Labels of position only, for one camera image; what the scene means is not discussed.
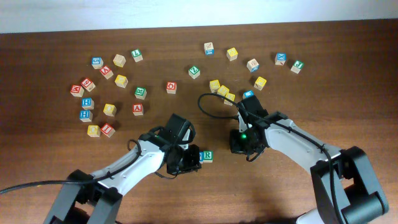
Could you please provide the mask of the green R block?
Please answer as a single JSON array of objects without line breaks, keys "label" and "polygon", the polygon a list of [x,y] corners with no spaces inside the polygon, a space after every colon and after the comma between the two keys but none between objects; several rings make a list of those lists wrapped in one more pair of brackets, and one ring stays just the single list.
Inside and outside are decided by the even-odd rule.
[{"label": "green R block", "polygon": [[203,162],[213,162],[213,151],[203,151]]},{"label": "green R block", "polygon": [[147,90],[143,87],[138,86],[134,92],[134,96],[140,100],[144,100],[146,98],[146,95],[147,95]]}]

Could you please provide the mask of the blue P block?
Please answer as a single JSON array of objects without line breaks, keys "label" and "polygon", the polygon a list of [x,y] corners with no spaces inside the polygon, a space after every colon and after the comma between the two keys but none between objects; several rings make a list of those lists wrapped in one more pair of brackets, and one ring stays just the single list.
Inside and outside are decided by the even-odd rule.
[{"label": "blue P block", "polygon": [[199,152],[199,155],[200,155],[200,163],[202,164],[203,163],[203,157],[204,157],[204,152]]}]

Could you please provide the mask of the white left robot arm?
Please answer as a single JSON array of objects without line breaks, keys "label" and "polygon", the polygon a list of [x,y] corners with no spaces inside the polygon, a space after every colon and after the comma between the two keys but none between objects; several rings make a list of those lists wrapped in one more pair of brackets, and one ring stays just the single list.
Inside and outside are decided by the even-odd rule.
[{"label": "white left robot arm", "polygon": [[189,120],[172,114],[165,126],[141,134],[128,153],[111,165],[86,174],[72,172],[63,184],[46,223],[116,223],[123,197],[150,174],[174,179],[201,169],[200,150]]}]

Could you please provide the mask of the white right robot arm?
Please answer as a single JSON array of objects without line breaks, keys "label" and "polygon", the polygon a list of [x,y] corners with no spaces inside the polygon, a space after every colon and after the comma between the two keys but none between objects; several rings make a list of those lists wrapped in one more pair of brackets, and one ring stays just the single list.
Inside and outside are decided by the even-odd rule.
[{"label": "white right robot arm", "polygon": [[256,96],[244,98],[237,108],[239,128],[230,132],[232,153],[252,162],[271,148],[311,175],[317,206],[296,223],[369,223],[388,212],[386,195],[361,148],[326,144],[285,114],[269,114]]}]

